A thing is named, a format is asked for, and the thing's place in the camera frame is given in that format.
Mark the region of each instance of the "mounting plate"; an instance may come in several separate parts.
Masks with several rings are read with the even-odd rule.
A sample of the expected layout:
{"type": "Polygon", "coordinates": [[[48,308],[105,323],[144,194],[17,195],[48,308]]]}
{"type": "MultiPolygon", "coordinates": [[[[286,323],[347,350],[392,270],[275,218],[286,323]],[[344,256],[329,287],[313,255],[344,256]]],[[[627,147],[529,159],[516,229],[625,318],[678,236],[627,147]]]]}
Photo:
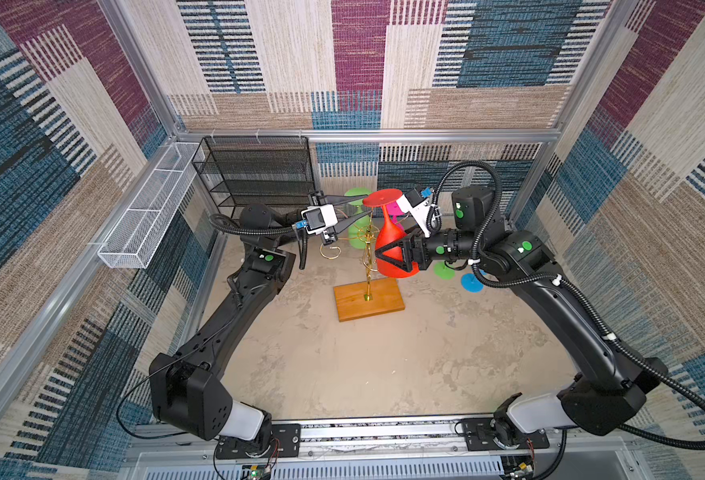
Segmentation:
{"type": "MultiPolygon", "coordinates": [[[[281,423],[272,426],[272,436],[280,442],[278,458],[291,458],[300,455],[302,426],[299,423],[281,423]]],[[[213,455],[217,460],[240,460],[243,458],[269,458],[275,452],[276,443],[259,457],[250,457],[243,450],[245,443],[239,438],[227,437],[216,444],[213,455]]]]}
{"type": "MultiPolygon", "coordinates": [[[[462,431],[465,433],[465,444],[470,452],[485,450],[505,450],[494,442],[494,429],[491,427],[493,418],[464,418],[462,431]]],[[[534,448],[550,448],[550,441],[544,433],[534,432],[529,434],[534,448]]]]}

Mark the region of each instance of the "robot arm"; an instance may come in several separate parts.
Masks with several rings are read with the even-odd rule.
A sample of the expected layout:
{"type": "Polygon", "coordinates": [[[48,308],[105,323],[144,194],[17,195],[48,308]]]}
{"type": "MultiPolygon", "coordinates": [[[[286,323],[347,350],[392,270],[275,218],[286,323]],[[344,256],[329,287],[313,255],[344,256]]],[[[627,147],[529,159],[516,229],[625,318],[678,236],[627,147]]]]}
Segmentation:
{"type": "MultiPolygon", "coordinates": [[[[433,197],[439,193],[440,185],[433,197]]],[[[377,249],[377,258],[407,272],[414,263],[420,270],[427,270],[436,260],[469,259],[478,263],[484,272],[510,285],[515,295],[540,316],[579,370],[565,389],[529,398],[516,394],[505,401],[493,421],[495,441],[500,446],[517,446],[540,428],[578,426],[595,435],[623,428],[667,445],[705,449],[705,441],[674,440],[623,425],[643,407],[646,394],[660,381],[679,392],[685,387],[666,378],[667,368],[659,359],[644,359],[613,333],[601,335],[583,303],[560,285],[567,279],[547,246],[531,232],[505,230],[504,218],[492,211],[494,191],[472,186],[453,192],[456,228],[435,232],[429,228],[429,195],[428,190],[415,189],[399,199],[401,209],[412,213],[417,225],[406,230],[402,239],[377,249]],[[482,224],[486,225],[482,252],[473,260],[473,243],[482,224]],[[384,255],[396,247],[402,249],[403,261],[384,255]],[[532,280],[537,275],[539,280],[532,280]],[[638,364],[643,360],[639,359],[656,374],[641,368],[638,364]]],[[[366,214],[340,220],[333,213],[333,205],[359,198],[323,197],[318,192],[310,195],[310,206],[294,214],[280,216],[265,206],[253,205],[244,210],[242,227],[217,226],[226,233],[241,235],[246,258],[228,279],[232,292],[193,339],[173,356],[159,354],[151,363],[150,389],[156,418],[206,440],[229,437],[248,455],[260,455],[269,449],[270,414],[234,401],[220,378],[252,321],[289,280],[295,256],[279,247],[295,236],[298,239],[300,231],[302,235],[320,235],[324,244],[336,241],[338,232],[366,214]]],[[[684,396],[705,410],[705,401],[696,394],[684,396]]]]}
{"type": "MultiPolygon", "coordinates": [[[[453,192],[456,229],[440,230],[430,237],[416,227],[407,235],[377,249],[377,258],[409,271],[415,262],[427,270],[433,261],[470,259],[475,229],[489,212],[493,192],[487,187],[464,187],[453,192]],[[400,247],[403,262],[384,255],[400,247]]],[[[484,232],[486,245],[480,266],[500,281],[516,280],[541,272],[565,274],[550,249],[528,231],[508,232],[500,213],[484,232]]],[[[644,405],[646,393],[659,385],[644,370],[616,354],[601,338],[583,306],[559,282],[539,280],[512,286],[513,293],[536,312],[563,344],[578,368],[574,383],[559,392],[535,398],[510,398],[497,411],[497,438],[506,445],[523,441],[540,428],[578,426],[606,435],[632,418],[644,405]]],[[[667,372],[655,358],[646,361],[667,372]]]]}

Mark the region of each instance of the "wire mesh shelf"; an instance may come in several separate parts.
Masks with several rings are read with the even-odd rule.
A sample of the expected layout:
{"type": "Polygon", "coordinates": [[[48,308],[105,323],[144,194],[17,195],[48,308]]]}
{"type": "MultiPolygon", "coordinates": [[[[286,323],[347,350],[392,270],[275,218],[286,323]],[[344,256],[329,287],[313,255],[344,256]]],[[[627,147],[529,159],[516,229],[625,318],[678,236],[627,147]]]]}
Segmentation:
{"type": "Polygon", "coordinates": [[[108,267],[147,268],[195,178],[193,162],[203,158],[199,144],[166,150],[99,249],[108,267]]]}
{"type": "Polygon", "coordinates": [[[205,137],[200,150],[193,165],[221,214],[254,203],[289,213],[317,190],[304,137],[205,137]]]}

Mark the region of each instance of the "white joint cover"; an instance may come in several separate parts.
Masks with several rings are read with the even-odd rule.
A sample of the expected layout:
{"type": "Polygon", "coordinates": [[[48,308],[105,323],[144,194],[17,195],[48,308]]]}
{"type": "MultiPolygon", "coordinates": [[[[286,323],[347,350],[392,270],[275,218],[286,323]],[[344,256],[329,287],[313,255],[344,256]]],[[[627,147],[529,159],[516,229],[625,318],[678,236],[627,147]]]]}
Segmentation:
{"type": "Polygon", "coordinates": [[[232,400],[232,410],[230,416],[219,432],[226,437],[235,437],[242,440],[253,440],[259,433],[262,426],[264,413],[256,408],[243,405],[241,402],[232,400]]]}
{"type": "Polygon", "coordinates": [[[507,409],[507,416],[523,433],[536,432],[540,428],[573,426],[574,422],[563,411],[557,395],[558,392],[547,392],[519,397],[507,409]]]}

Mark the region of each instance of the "metal grille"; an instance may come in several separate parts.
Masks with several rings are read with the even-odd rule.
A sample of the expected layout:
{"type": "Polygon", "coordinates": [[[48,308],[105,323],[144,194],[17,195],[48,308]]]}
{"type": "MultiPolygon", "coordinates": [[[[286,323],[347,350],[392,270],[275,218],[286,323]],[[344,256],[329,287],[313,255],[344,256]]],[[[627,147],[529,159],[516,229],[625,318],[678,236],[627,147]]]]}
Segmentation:
{"type": "Polygon", "coordinates": [[[200,151],[193,165],[222,214],[252,203],[288,213],[316,189],[303,137],[206,137],[200,151]]]}
{"type": "Polygon", "coordinates": [[[100,247],[110,268],[147,268],[176,209],[195,178],[193,159],[204,159],[198,144],[171,145],[100,247]]]}
{"type": "MultiPolygon", "coordinates": [[[[226,480],[241,480],[242,466],[223,465],[226,480]]],[[[305,461],[278,463],[275,480],[308,478],[342,480],[351,478],[499,478],[504,471],[499,456],[462,458],[388,458],[383,460],[305,461]]],[[[218,480],[211,466],[148,468],[146,480],[218,480]]]]}

